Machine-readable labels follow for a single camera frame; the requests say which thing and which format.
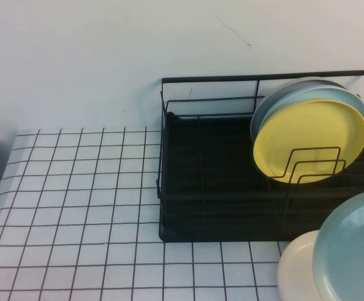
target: plate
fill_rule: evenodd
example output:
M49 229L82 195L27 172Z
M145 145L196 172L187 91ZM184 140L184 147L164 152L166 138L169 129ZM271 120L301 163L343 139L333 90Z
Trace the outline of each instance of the plate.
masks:
M364 301L364 193L337 207L323 223L313 268L324 301Z
M343 88L332 87L330 85L317 85L310 88L299 89L296 92L290 93L277 101L264 116L260 125L260 130L268 118L270 118L270 116L272 116L281 108L291 105L292 103L301 102L312 98L333 99L343 102L347 105L351 105L353 108L358 110L364 118L364 103L359 96Z
M335 148L297 150L289 161L293 149L314 147ZM288 105L268 119L254 142L254 160L265 175L277 181L315 182L343 169L343 162L334 161L337 147L341 148L339 159L349 166L364 147L364 118L336 100L308 100Z
M323 301L313 276L313 250L317 231L297 237L282 254L278 288L283 301Z
M263 121L265 114L279 99L281 99L282 97L286 96L289 93L296 91L297 89L308 88L320 84L332 85L335 87L344 88L338 83L335 83L331 80L325 80L320 77L303 77L291 80L290 82L279 86L274 92L264 97L258 108L256 108L256 110L254 111L254 115L252 116L251 119L251 124L250 124L251 139L253 141L256 140L261 122Z

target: blue plate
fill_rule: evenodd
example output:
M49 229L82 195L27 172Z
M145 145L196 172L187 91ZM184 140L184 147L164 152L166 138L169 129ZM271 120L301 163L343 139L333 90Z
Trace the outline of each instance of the blue plate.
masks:
M253 141L256 140L256 137L258 135L261 122L263 121L263 118L265 114L268 112L268 110L282 97L286 96L289 93L292 93L294 91L297 91L300 88L306 88L306 87L312 87L314 85L332 85L334 87L341 87L343 86L339 85L338 83L335 83L330 80L326 80L321 77L303 77L303 78L297 78L295 80L291 80L288 83L285 83L284 85L281 85L278 87L274 92L267 95L260 103L258 108L256 108L254 115L251 119L250 124L250 135L251 139Z
M331 85L315 85L313 87L299 89L278 100L264 116L260 125L260 130L268 118L270 118L280 109L286 107L287 105L291 105L292 103L303 102L316 98L333 99L338 102L343 102L358 110L361 116L364 118L364 103L359 96L344 88L333 87Z
M344 202L323 223L313 270L324 301L364 301L364 193Z

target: black wire rack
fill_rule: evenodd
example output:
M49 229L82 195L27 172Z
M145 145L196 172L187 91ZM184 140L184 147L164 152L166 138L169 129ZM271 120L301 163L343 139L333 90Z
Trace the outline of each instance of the black wire rack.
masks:
M318 230L337 206L364 192L364 149L347 168L346 162L340 159L339 147L293 149L290 158L298 151L336 151L336 159L295 163L290 181L298 164L335 163L331 174L303 175L298 180L300 183L308 176L330 176L312 183L278 182L256 167L249 127L258 102L264 97L259 94L261 85L301 77L325 77L335 81L350 78L353 82L362 81L364 86L364 71L162 79L162 135L157 179L162 240L289 241ZM164 87L168 84L224 85L230 82L253 85L253 95L170 100L164 97ZM236 100L244 102L249 110L189 113L195 103L211 103L216 107L216 102ZM183 108L183 114L173 112L176 104Z

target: grid tablecloth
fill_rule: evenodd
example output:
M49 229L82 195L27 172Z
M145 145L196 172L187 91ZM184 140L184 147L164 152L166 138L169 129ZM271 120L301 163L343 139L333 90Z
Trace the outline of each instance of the grid tablecloth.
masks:
M278 301L285 242L163 243L158 129L22 132L0 185L0 300Z

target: yellow plate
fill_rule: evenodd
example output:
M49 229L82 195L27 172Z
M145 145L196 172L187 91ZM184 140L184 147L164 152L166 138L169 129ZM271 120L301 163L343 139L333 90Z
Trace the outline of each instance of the yellow plate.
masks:
M294 151L288 165L293 149L311 147L340 147L339 159L345 160L347 167L364 147L364 118L355 108L334 100L312 99L288 105L260 130L254 143L254 160L263 173L281 182L315 182L328 177L315 175L343 169L341 161L336 168L335 161L299 163L294 168L299 161L336 160L337 148Z

